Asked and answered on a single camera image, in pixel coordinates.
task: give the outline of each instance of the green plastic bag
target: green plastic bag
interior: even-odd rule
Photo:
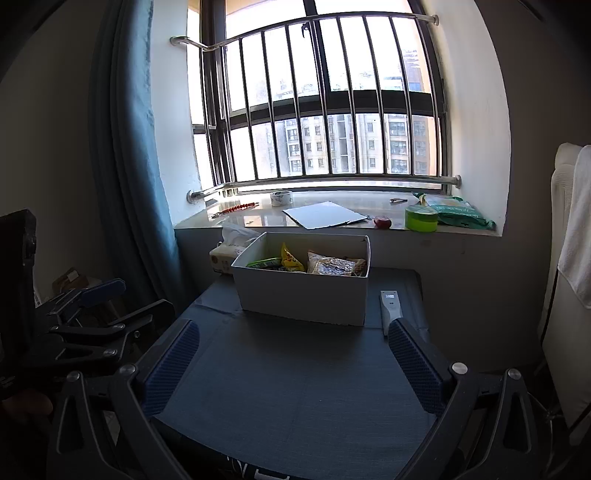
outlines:
[[[413,193],[421,205],[429,206],[437,212],[437,219],[446,225],[476,228],[480,230],[494,230],[495,222],[487,220],[465,200],[460,197],[443,197]]]

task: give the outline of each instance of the snack package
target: snack package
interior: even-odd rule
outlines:
[[[281,266],[281,257],[267,258],[265,260],[257,260],[256,262],[247,263],[248,268],[272,268]]]
[[[308,273],[319,275],[340,275],[350,277],[355,269],[355,262],[342,258],[325,257],[308,252]]]
[[[289,272],[305,272],[306,269],[287,249],[285,242],[281,246],[281,265]]]
[[[440,197],[424,193],[413,193],[413,195],[419,199],[421,205],[434,209],[439,222],[446,225],[480,230],[496,228],[495,222],[484,218],[478,210],[460,197]]]

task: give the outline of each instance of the red object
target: red object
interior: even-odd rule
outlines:
[[[392,226],[392,220],[390,220],[388,217],[384,217],[384,216],[377,216],[374,217],[374,223],[375,226],[381,229],[388,229]]]

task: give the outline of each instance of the metal railing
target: metal railing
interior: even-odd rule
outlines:
[[[347,55],[347,48],[345,44],[345,37],[343,35],[343,28],[341,24],[341,18],[347,17],[360,17],[363,21],[363,26],[365,29],[365,34],[367,37],[367,42],[369,46],[369,51],[371,53],[371,60],[372,60],[372,67],[374,71],[374,78],[376,84],[376,95],[377,95],[377,107],[378,107],[378,115],[380,117],[381,122],[381,143],[382,143],[382,153],[383,153],[383,172],[382,174],[375,174],[375,173],[361,173],[361,165],[360,165],[360,158],[359,158],[359,145],[358,145],[358,129],[357,129],[357,122],[356,122],[356,113],[357,109],[355,106],[355,94],[353,90],[353,82],[349,67],[349,59]],[[409,142],[409,158],[410,158],[410,166],[409,166],[409,173],[408,174],[395,174],[395,173],[387,173],[388,171],[388,151],[387,151],[387,142],[386,142],[386,128],[385,128],[385,113],[384,113],[384,102],[382,98],[382,90],[379,81],[379,73],[378,73],[378,64],[375,57],[374,47],[372,43],[372,38],[370,35],[369,25],[368,25],[368,17],[384,17],[389,20],[390,27],[392,29],[392,34],[394,36],[394,41],[396,44],[396,49],[398,53],[398,58],[400,60],[401,66],[401,74],[402,74],[402,86],[404,90],[404,100],[405,100],[405,113],[407,116],[407,125],[408,125],[408,142]],[[400,41],[398,39],[398,34],[396,27],[394,25],[394,18],[408,18],[414,20],[415,22],[428,22],[434,25],[439,24],[439,19],[436,15],[429,16],[429,15],[420,15],[420,14],[409,14],[409,13],[401,13],[401,12],[377,12],[377,11],[366,11],[366,12],[342,12],[342,13],[332,13],[332,14],[322,14],[322,15],[311,15],[308,17],[296,18],[293,20],[287,20],[283,22],[278,22],[272,25],[267,25],[265,27],[256,28],[254,30],[250,30],[246,33],[236,35],[232,38],[228,38],[226,40],[220,41],[214,45],[204,45],[200,42],[194,41],[186,36],[179,36],[179,37],[172,37],[170,38],[170,42],[173,45],[178,45],[180,43],[185,43],[189,45],[193,45],[199,49],[200,52],[200,64],[203,68],[203,54],[205,52],[215,52],[219,49],[219,59],[220,65],[222,69],[222,81],[220,85],[220,108],[223,112],[222,118],[225,120],[225,132],[227,133],[227,138],[225,141],[228,145],[229,151],[229,159],[231,165],[228,165],[228,170],[230,172],[229,178],[226,178],[225,181],[216,181],[217,185],[213,188],[202,191],[202,192],[190,192],[190,198],[195,199],[197,197],[203,197],[208,194],[214,193],[219,190],[227,190],[227,189],[234,189],[240,186],[254,186],[254,185],[263,185],[263,184],[277,184],[277,183],[291,183],[291,182],[302,182],[307,180],[377,180],[377,181],[403,181],[403,182],[420,182],[420,183],[427,183],[427,184],[440,184],[440,185],[454,185],[459,187],[461,179],[459,176],[457,177],[447,177],[441,176],[441,158],[440,158],[440,134],[439,134],[439,113],[437,107],[437,99],[436,99],[436,88],[434,85],[433,79],[433,72],[431,69],[431,65],[429,62],[428,55],[425,55],[427,60],[427,70],[429,73],[429,81],[431,83],[431,102],[433,108],[433,116],[435,120],[435,150],[436,150],[436,175],[428,176],[428,175],[415,175],[414,172],[414,156],[415,156],[415,147],[414,147],[414,128],[413,128],[413,108],[411,105],[411,94],[410,88],[408,84],[408,77],[407,77],[407,68],[404,63],[404,57],[402,55],[402,48]],[[328,107],[327,107],[327,86],[325,84],[325,79],[323,78],[322,74],[322,63],[320,59],[320,49],[319,49],[319,37],[321,36],[320,33],[320,20],[328,20],[334,19],[336,20],[336,25],[339,33],[339,40],[340,46],[343,52],[343,59],[345,63],[345,73],[347,79],[347,86],[348,86],[348,99],[349,99],[349,111],[351,114],[352,119],[352,133],[353,133],[353,150],[355,153],[355,173],[353,174],[334,174],[333,173],[333,165],[332,165],[332,158],[331,158],[331,148],[329,147],[329,139],[330,139],[330,132],[329,132],[329,120],[328,120]],[[323,126],[324,126],[324,134],[326,136],[326,143],[327,143],[327,174],[318,174],[318,175],[309,175],[306,173],[306,159],[304,158],[304,143],[303,143],[303,128],[300,121],[301,113],[300,113],[300,100],[298,98],[297,86],[296,86],[296,70],[294,67],[294,59],[293,59],[293,51],[292,51],[292,44],[291,44],[291,37],[290,37],[290,30],[289,26],[297,25],[297,24],[307,24],[307,29],[311,35],[311,42],[312,42],[312,49],[314,54],[314,62],[316,64],[316,74],[317,74],[317,81],[319,87],[319,100],[320,100],[320,109],[322,110],[322,117],[323,117]],[[272,98],[272,90],[271,90],[271,82],[269,79],[269,62],[267,57],[267,42],[265,39],[265,33],[271,30],[283,28],[285,30],[285,39],[287,43],[287,53],[288,59],[290,64],[290,73],[291,73],[291,81],[293,85],[293,102],[294,102],[294,113],[295,113],[295,122],[298,129],[298,140],[299,140],[299,149],[300,149],[300,161],[301,161],[301,174],[297,176],[288,176],[282,177],[281,175],[281,166],[280,166],[280,156],[278,150],[278,142],[277,142],[277,133],[275,128],[275,106],[274,101]],[[418,28],[420,33],[421,43],[423,49],[425,49],[425,39],[423,37],[423,33],[421,29]],[[267,103],[268,103],[268,110],[269,115],[268,119],[271,123],[271,136],[272,136],[272,143],[273,143],[273,150],[275,154],[275,168],[277,169],[277,177],[271,179],[260,179],[258,167],[256,164],[256,148],[254,142],[254,136],[252,133],[252,112],[251,112],[251,105],[249,104],[248,100],[248,91],[247,91],[247,84],[246,84],[246,73],[245,73],[245,62],[244,62],[244,50],[243,50],[243,39],[250,37],[252,35],[260,34],[261,38],[261,46],[262,46],[262,59],[264,64],[264,76],[265,76],[265,83],[267,87]],[[236,181],[236,168],[235,168],[235,159],[233,156],[233,146],[232,146],[232,136],[230,134],[230,116],[232,114],[230,110],[230,99],[229,99],[229,88],[228,88],[228,61],[226,57],[226,49],[224,47],[232,44],[234,42],[238,42],[238,49],[239,49],[239,59],[241,64],[241,73],[242,73],[242,86],[244,92],[244,100],[245,100],[245,116],[246,116],[246,126],[248,127],[248,137],[250,142],[250,150],[252,156],[252,166],[254,172],[254,180],[247,180],[247,181]],[[209,137],[209,130],[212,128],[208,125],[208,115],[207,115],[207,102],[205,100],[205,89],[204,89],[204,82],[202,81],[202,88],[203,88],[203,109],[204,109],[204,121],[206,124],[206,136]],[[210,139],[207,139],[208,147],[210,147]],[[214,174],[215,167],[216,167],[216,160],[212,157],[212,149],[208,148],[209,152],[209,160],[210,165],[212,167],[212,174],[214,179],[219,178]]]

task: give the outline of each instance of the cardboard box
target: cardboard box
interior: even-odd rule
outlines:
[[[281,244],[307,268],[308,250],[329,257],[364,258],[364,277],[337,277],[247,268],[252,261],[281,255]],[[326,233],[263,233],[232,263],[244,310],[312,322],[362,326],[365,321],[369,238]]]

